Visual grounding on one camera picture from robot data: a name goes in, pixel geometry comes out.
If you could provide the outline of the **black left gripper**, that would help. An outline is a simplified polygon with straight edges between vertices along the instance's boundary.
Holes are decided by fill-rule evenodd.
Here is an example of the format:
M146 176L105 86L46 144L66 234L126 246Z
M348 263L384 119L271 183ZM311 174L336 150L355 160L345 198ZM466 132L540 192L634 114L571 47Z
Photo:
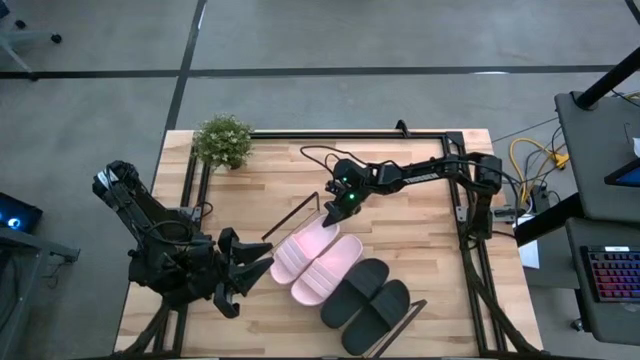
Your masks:
M245 244L233 242L235 239L237 234L231 227L222 229L218 239L219 253L215 257L218 283L213 303L228 319L238 317L240 312L240 305L233 302L234 291L246 296L274 263L271 257L258 260L273 249L271 243ZM233 265L233 259L242 266Z

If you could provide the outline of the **pink slide sandal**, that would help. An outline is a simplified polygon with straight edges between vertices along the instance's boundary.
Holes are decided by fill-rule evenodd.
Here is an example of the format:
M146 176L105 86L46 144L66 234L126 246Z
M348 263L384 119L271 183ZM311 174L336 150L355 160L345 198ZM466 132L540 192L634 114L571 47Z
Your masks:
M291 287L294 300L304 306L323 303L358 262L363 252L361 240L344 235L320 257L312 261Z
M323 226L326 215L283 240L273 255L270 274L281 285L292 283L336 238L340 225Z

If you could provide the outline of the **black slide sandal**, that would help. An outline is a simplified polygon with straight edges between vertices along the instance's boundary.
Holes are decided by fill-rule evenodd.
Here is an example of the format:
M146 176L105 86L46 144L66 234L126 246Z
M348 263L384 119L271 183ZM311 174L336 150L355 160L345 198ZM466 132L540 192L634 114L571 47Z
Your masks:
M369 350L408 313L410 294L400 280L387 282L343 331L341 342L352 356Z
M377 258L358 262L322 305L321 321L331 329L343 326L376 295L389 273L388 265Z

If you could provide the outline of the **green potted plant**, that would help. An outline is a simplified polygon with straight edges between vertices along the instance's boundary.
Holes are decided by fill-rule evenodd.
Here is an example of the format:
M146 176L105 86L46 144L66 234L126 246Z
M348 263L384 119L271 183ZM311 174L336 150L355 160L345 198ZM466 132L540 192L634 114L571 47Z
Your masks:
M238 169L251 156L253 128L233 114L217 113L194 133L196 156L212 168Z

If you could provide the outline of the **white paper sheet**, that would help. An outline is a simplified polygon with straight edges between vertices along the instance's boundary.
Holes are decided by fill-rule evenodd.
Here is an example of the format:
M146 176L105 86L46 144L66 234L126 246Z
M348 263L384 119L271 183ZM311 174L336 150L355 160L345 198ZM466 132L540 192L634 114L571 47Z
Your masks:
M537 240L519 246L518 251L523 267L531 269L540 268L540 256Z

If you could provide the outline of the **black diagonal bar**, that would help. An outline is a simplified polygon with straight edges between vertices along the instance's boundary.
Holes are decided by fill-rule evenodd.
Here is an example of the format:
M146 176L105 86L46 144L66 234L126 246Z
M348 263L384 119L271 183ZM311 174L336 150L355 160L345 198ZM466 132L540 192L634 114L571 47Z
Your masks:
M514 236L518 247L537 240L543 235L561 228L569 218L583 218L580 195L574 193L558 204L516 226Z

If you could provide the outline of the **grey metal side table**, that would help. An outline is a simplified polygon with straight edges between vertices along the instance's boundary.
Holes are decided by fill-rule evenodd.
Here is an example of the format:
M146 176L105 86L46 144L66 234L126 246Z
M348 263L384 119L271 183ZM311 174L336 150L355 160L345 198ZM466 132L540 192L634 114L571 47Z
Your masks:
M49 258L73 263L79 254L77 248L0 228L0 360L15 352Z

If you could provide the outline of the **black computer with blue light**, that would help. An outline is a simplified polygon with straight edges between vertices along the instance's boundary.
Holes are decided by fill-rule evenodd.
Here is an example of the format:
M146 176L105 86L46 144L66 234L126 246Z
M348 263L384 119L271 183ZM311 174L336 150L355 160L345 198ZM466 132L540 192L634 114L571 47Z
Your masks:
M32 234L42 215L40 208L0 192L0 227Z

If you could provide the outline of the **grey desk with keyboard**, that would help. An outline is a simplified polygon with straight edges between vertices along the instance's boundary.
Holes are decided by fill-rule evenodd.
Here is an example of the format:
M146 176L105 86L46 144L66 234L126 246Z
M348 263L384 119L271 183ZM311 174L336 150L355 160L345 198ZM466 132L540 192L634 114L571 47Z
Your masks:
M580 318L573 327L600 342L640 346L640 303L601 303L595 300L586 277L581 246L640 247L640 228L611 222L571 218L565 224L578 286Z

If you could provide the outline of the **backlit black keyboard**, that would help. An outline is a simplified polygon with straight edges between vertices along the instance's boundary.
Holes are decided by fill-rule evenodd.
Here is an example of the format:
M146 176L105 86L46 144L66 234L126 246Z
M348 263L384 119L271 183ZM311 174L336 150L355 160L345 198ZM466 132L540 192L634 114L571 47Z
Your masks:
M586 277L601 303L640 303L640 247L581 246Z

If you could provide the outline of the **tablet with blue screen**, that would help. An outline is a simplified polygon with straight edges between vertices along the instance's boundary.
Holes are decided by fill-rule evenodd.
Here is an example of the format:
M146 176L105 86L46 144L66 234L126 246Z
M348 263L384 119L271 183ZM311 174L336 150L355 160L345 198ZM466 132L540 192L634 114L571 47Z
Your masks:
M613 186L640 187L640 158L610 173L604 182Z

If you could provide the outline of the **black round pole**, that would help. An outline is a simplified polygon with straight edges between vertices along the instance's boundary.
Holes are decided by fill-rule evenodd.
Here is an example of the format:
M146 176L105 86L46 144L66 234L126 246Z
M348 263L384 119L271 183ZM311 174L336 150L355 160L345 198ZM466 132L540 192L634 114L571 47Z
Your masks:
M582 110L592 110L607 93L612 92L633 73L640 69L640 46L615 65L610 71L590 86L585 92L572 93L576 106Z

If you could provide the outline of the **grey office chair base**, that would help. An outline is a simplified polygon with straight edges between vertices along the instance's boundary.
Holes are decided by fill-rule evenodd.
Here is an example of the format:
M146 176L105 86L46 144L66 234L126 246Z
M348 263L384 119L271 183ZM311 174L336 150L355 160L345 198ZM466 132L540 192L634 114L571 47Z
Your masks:
M39 77L36 72L15 51L14 45L20 42L43 39L49 39L54 44L60 44L63 41L63 37L57 32L27 30L27 24L19 18L14 21L14 25L15 30L0 31L0 53L7 54L23 70L23 74L28 80L38 81Z

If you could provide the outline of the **black aluminium table frame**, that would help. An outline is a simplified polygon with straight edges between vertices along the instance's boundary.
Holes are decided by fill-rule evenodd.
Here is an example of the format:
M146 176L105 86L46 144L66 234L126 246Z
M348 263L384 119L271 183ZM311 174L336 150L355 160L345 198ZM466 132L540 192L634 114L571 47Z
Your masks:
M202 228L233 228L247 243L261 240L311 193L320 210L328 196L330 149L362 160L417 163L446 153L493 147L484 129L259 131L247 165L235 171L203 168L191 155L192 133L165 138L154 196L168 207L208 202ZM367 200L341 230L359 237L365 257L387 263L413 302L427 301L382 357L474 357L481 347L504 348L485 305L467 292L455 208L463 189L439 180ZM207 300L172 314L148 353L155 358L334 358L345 355L339 330L324 326L319 309L293 300L286 285L264 276L227 319Z

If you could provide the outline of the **wooden shelf with black frame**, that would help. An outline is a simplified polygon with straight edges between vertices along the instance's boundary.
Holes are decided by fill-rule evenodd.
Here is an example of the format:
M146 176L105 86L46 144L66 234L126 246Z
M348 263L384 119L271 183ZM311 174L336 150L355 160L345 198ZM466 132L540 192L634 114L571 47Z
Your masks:
M309 196L307 196L304 200L302 200L302 202L296 205L293 209L291 209L288 213L286 213L286 215L284 215L280 220L278 220L269 230L267 230L264 233L264 235L262 235L261 240L264 242L269 241L274 245L274 250L273 250L273 255L274 255L277 247L283 240L285 240L288 236L292 235L293 233L298 232L300 229L304 228L306 225L308 225L309 223L311 223L312 221L314 221L316 218L320 216L323 216L323 215L321 214L321 210L320 210L319 194L316 192L313 192ZM342 236L344 235L342 235L339 232L336 238L334 239L334 241L318 257L323 255L330 248L330 246L333 245ZM358 262L364 259L368 259L368 258L365 258L362 252L362 255L358 260ZM289 287L290 291L291 291L292 285L296 280L294 280L292 283L286 284ZM384 285L389 281L391 281L391 279L388 276ZM324 302L317 306L307 306L307 307L317 307L319 309L320 321L321 321L320 310ZM384 354L384 352L395 342L395 340L399 337L399 335L407 328L407 326L409 326L413 322L413 320L417 317L417 315L420 314L420 312L423 310L426 304L427 304L427 301L424 299L420 299L415 302L413 302L410 299L409 311L404 316L404 318L391 331L389 331L376 344L374 344L369 350L367 350L364 354L359 356L362 358L370 358L370 359L377 359L381 357L382 354ZM349 323L356 317L359 311L350 320L348 320L343 326L337 329L332 329L332 330L339 330L341 332L341 337L342 337L343 331L346 329Z

